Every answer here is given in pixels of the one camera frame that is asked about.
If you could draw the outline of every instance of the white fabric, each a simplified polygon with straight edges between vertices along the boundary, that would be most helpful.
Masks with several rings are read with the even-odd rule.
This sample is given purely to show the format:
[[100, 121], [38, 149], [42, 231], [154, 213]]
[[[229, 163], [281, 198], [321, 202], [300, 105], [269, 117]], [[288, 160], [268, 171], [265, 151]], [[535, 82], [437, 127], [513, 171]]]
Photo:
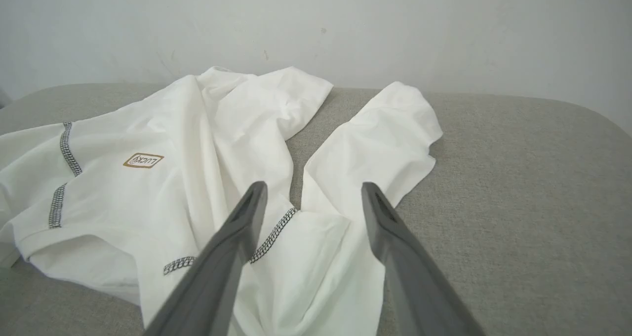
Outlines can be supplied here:
[[[0, 241], [50, 277], [139, 304], [147, 325], [186, 273], [182, 259], [265, 181], [260, 244], [282, 231], [244, 266], [230, 334], [375, 334], [384, 267], [359, 189], [373, 181], [397, 204], [433, 168], [441, 130], [417, 89], [391, 84], [312, 156], [302, 211], [289, 219], [284, 141], [330, 89], [295, 68], [259, 77], [212, 68], [113, 113], [1, 136]], [[137, 152], [153, 156], [130, 160]]]

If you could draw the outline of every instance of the black decorative seam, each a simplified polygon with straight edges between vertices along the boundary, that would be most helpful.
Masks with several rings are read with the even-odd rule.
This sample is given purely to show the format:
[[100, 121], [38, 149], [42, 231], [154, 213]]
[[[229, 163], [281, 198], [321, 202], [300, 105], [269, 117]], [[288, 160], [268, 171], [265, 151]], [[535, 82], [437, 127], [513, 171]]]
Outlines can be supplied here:
[[61, 134], [61, 138], [59, 139], [59, 147], [61, 149], [61, 154], [63, 154], [64, 159], [68, 166], [70, 166], [70, 170], [72, 170], [73, 174], [79, 176], [81, 174], [81, 167], [79, 167], [79, 163], [75, 160], [72, 152], [70, 152], [70, 146], [68, 145], [68, 138], [70, 137], [70, 129], [72, 129], [73, 123], [64, 122], [64, 133]]
[[193, 256], [178, 258], [170, 264], [167, 264], [167, 266], [162, 269], [162, 273], [163, 275], [167, 275], [177, 269], [191, 266], [192, 264], [194, 264], [194, 261], [196, 261], [196, 258]]
[[48, 228], [61, 227], [61, 208], [64, 205], [64, 192], [66, 191], [66, 183], [55, 189], [52, 195], [52, 203], [50, 204], [50, 213], [48, 214]]
[[270, 233], [270, 235], [268, 235], [264, 243], [261, 244], [261, 246], [259, 246], [259, 248], [255, 251], [254, 255], [252, 255], [252, 258], [250, 258], [251, 263], [259, 261], [261, 257], [263, 257], [268, 252], [273, 244], [275, 244], [275, 241], [278, 235], [280, 235], [280, 232], [283, 230], [285, 225], [287, 225], [287, 222], [292, 219], [296, 212], [298, 212], [298, 209], [296, 208], [291, 208], [290, 210], [287, 210], [287, 213], [285, 213], [280, 221], [278, 221], [275, 228], [273, 228], [272, 232]]

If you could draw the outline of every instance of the wall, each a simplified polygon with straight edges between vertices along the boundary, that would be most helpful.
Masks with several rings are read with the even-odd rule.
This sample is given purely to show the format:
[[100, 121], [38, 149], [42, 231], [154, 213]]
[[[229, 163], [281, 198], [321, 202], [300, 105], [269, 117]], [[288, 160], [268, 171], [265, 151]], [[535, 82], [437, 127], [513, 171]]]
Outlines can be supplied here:
[[631, 46], [632, 0], [0, 0], [0, 93], [295, 65], [564, 100], [632, 134]]

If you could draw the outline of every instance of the gray fabric surface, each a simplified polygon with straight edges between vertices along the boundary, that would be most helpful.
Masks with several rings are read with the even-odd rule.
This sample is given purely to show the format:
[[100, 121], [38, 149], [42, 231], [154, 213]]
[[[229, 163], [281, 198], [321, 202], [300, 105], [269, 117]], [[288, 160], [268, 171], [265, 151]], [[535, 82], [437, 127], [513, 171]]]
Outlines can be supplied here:
[[[0, 133], [117, 109], [160, 85], [45, 89], [0, 111]], [[377, 91], [334, 89], [288, 141], [291, 200], [303, 165]], [[444, 129], [435, 169], [397, 207], [490, 336], [629, 335], [632, 138], [572, 104], [426, 94]], [[23, 261], [0, 269], [0, 335], [136, 335], [135, 306], [49, 280]], [[379, 334], [398, 335], [386, 294]]]

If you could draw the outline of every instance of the brown-bordered label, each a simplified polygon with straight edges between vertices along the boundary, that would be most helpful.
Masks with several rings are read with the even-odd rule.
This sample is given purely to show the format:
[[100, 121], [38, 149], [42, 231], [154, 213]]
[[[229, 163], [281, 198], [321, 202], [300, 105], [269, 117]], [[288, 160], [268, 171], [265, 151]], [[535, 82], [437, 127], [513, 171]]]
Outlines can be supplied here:
[[137, 152], [129, 160], [125, 161], [123, 165], [135, 169], [150, 169], [163, 158], [164, 156], [158, 156], [157, 154]]

